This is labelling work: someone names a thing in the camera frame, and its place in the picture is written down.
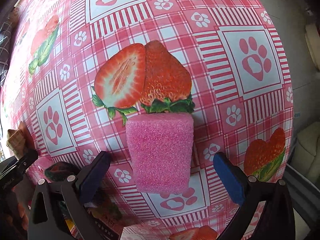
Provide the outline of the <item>beige sock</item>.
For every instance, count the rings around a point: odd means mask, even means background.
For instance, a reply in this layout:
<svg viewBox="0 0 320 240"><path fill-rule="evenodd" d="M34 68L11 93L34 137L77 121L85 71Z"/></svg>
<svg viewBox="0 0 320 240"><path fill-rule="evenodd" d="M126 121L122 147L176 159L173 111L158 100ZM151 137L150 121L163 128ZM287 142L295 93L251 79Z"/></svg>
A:
<svg viewBox="0 0 320 240"><path fill-rule="evenodd" d="M7 143L6 145L14 153L14 156L19 160L21 159L27 148L25 145L25 137L19 129L9 129L7 132Z"/></svg>

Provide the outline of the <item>pink foam sponge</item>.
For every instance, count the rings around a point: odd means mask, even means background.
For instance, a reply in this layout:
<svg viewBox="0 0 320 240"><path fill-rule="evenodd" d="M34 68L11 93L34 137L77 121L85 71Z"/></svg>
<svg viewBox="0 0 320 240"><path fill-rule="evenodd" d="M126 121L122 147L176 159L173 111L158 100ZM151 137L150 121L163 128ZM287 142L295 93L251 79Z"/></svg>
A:
<svg viewBox="0 0 320 240"><path fill-rule="evenodd" d="M189 113L141 114L126 123L139 192L179 194L189 187L194 120Z"/></svg>

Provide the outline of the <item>pink patterned carton box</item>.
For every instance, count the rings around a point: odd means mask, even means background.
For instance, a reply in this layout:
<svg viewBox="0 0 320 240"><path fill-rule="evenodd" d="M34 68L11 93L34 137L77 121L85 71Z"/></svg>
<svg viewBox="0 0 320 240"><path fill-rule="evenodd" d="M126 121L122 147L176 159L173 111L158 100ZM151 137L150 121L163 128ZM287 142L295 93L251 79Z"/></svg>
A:
<svg viewBox="0 0 320 240"><path fill-rule="evenodd" d="M135 215L121 212L116 204L98 206L86 203L85 209L104 239L146 239L151 231Z"/></svg>

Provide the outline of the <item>pink strawberry tablecloth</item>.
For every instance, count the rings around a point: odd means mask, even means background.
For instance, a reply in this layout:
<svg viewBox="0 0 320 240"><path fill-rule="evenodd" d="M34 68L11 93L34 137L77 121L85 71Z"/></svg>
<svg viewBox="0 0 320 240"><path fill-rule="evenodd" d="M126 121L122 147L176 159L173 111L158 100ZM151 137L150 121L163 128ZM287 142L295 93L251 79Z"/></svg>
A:
<svg viewBox="0 0 320 240"><path fill-rule="evenodd" d="M238 206L213 167L225 152L249 175L283 176L293 124L289 66L259 0L19 0L1 92L3 131L24 121L38 150L33 184L58 161L113 155L104 186L123 239L167 239L188 228L223 232ZM194 119L186 193L136 187L129 119Z"/></svg>

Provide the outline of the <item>navy plaid cloth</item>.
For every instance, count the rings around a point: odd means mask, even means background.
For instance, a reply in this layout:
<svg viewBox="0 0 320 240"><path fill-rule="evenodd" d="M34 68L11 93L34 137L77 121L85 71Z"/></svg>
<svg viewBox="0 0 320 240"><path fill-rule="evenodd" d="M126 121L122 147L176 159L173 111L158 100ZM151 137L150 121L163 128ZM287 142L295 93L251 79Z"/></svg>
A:
<svg viewBox="0 0 320 240"><path fill-rule="evenodd" d="M6 20L1 25L1 38L0 38L0 75L1 87L4 85L7 72L9 70L10 61L10 41L12 33L12 23Z"/></svg>

